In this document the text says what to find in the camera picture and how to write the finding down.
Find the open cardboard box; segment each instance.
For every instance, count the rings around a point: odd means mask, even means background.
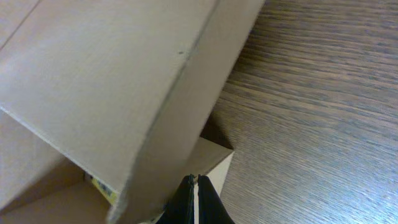
[[[0,221],[138,223],[187,174],[221,189],[231,151],[198,137],[263,3],[0,1]]]
[[[207,174],[220,193],[232,156],[199,138],[180,178]],[[85,171],[3,112],[0,158],[0,223],[106,223],[111,204]]]

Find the cardboard box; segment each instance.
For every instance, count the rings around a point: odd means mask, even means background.
[[[60,168],[57,177],[68,180],[62,187],[91,191],[72,185],[83,170],[120,193],[110,223],[159,214],[187,174],[199,133],[263,2],[2,2],[0,108],[30,130],[30,138],[46,142],[43,148],[60,153],[36,156],[43,149],[31,142],[18,146],[21,153],[8,151],[1,164],[7,173],[2,205],[61,160],[78,167],[76,173]],[[41,168],[19,170],[10,161]],[[40,193],[26,202],[62,187],[34,190]]]
[[[4,113],[0,133],[0,223],[106,223],[111,204],[82,169]],[[221,193],[232,156],[200,138],[183,172],[207,174]]]

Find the wooden floor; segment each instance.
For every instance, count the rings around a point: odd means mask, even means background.
[[[398,223],[398,1],[268,0],[213,116],[236,223]]]

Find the brown cardboard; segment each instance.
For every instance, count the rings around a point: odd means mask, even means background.
[[[120,191],[215,3],[43,0],[0,51],[0,106]]]
[[[0,216],[2,224],[102,224],[109,203],[81,182]]]
[[[0,49],[38,2],[39,0],[0,1]]]
[[[83,171],[0,111],[0,214],[83,180]]]
[[[153,217],[187,164],[226,156],[190,162],[263,2],[42,0],[0,50],[0,108],[121,192],[110,223]]]

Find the yellow label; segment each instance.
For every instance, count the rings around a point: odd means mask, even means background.
[[[94,177],[91,179],[91,183],[101,192],[102,195],[113,205],[116,201],[118,195],[109,189],[106,185],[101,183],[99,180],[95,179]]]

